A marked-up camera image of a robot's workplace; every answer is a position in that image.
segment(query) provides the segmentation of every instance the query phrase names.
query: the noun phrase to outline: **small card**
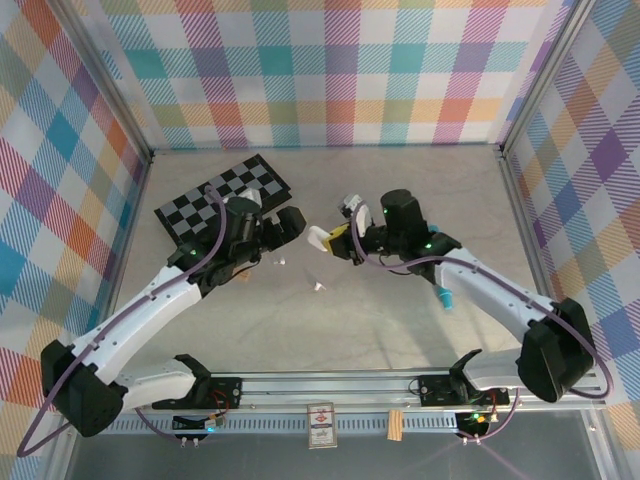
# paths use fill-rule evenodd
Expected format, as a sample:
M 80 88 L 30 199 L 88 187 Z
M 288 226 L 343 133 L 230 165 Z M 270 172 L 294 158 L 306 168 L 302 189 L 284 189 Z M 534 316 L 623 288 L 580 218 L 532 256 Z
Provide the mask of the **small card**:
M 307 418 L 309 421 L 309 448 L 338 446 L 333 403 L 307 405 Z

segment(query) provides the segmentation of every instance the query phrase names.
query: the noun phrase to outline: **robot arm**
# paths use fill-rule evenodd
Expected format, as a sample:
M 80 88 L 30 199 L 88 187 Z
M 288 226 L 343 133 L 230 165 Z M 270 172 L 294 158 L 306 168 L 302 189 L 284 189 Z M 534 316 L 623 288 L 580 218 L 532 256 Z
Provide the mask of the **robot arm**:
M 273 251 L 304 230 L 306 222 L 295 207 L 278 211 L 279 223 L 263 220 L 260 205 L 247 195 L 225 204 L 226 228 L 217 253 L 185 278 L 211 251 L 220 231 L 219 219 L 210 231 L 180 246 L 158 275 L 129 303 L 92 331 L 64 346 L 51 342 L 41 354 L 45 396 L 81 352 L 93 347 L 74 368 L 53 404 L 67 420 L 88 437 L 109 426 L 122 410 L 165 399 L 203 400 L 210 390 L 210 373 L 189 355 L 178 355 L 164 365 L 124 370 L 131 357 L 167 323 L 214 288 L 225 285 L 234 270 L 246 262 L 257 264 L 262 253 Z M 170 285 L 158 293 L 158 287 Z M 141 298 L 148 300 L 124 318 L 121 313 Z M 95 339 L 104 335 L 99 344 Z
M 331 232 L 311 227 L 309 242 L 354 265 L 364 261 L 354 237 L 367 255 L 397 255 L 403 262 L 437 257 L 437 261 L 409 266 L 408 271 L 465 295 L 522 344 L 521 349 L 502 352 L 474 350 L 460 359 L 451 368 L 450 377 L 462 400 L 478 391 L 526 387 L 542 400 L 555 402 L 593 366 L 593 357 L 577 340 L 547 314 L 532 308 L 537 304 L 554 312 L 593 345 L 584 310 L 577 302 L 567 298 L 557 303 L 529 292 L 483 265 L 457 240 L 431 232 L 418 201 L 407 190 L 382 196 L 382 226 L 374 224 L 366 205 L 356 209 L 361 202 L 357 195 L 345 198 L 339 208 L 350 221 Z M 461 266 L 462 262 L 473 268 Z

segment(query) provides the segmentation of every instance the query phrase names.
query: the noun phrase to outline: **blue object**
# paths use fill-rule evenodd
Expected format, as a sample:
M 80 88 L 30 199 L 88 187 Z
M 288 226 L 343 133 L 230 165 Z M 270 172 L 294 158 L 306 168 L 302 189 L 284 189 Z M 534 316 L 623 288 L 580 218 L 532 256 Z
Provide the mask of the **blue object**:
M 438 229 L 437 225 L 432 224 L 432 225 L 429 225 L 429 231 L 433 233 L 437 233 L 440 231 L 440 229 Z M 451 293 L 451 290 L 447 288 L 443 288 L 439 285 L 436 285 L 436 294 L 438 295 L 438 298 L 442 302 L 442 305 L 444 306 L 445 310 L 453 309 L 453 293 Z

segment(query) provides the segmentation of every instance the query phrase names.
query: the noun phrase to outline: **plaid backdrop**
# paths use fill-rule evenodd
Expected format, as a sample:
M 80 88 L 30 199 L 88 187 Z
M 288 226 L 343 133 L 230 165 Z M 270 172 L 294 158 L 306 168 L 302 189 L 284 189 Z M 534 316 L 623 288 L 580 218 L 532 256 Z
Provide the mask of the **plaid backdrop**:
M 515 148 L 555 293 L 587 308 L 640 472 L 640 3 L 601 0 Z
M 192 149 L 486 141 L 572 1 L 74 4 L 150 142 Z
M 0 162 L 0 479 L 31 480 L 40 351 L 103 314 L 143 172 L 45 0 L 0 0 Z

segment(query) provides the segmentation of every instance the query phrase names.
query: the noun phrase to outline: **black and white checkerboard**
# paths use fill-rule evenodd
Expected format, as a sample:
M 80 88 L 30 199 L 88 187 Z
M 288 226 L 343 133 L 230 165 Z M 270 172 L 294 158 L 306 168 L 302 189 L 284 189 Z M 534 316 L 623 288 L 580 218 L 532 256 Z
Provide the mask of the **black and white checkerboard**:
M 205 196 L 207 185 L 212 185 L 223 198 L 255 188 L 262 198 L 263 214 L 291 198 L 289 185 L 260 155 L 256 155 L 155 210 L 176 245 L 188 242 L 212 223 L 216 213 Z

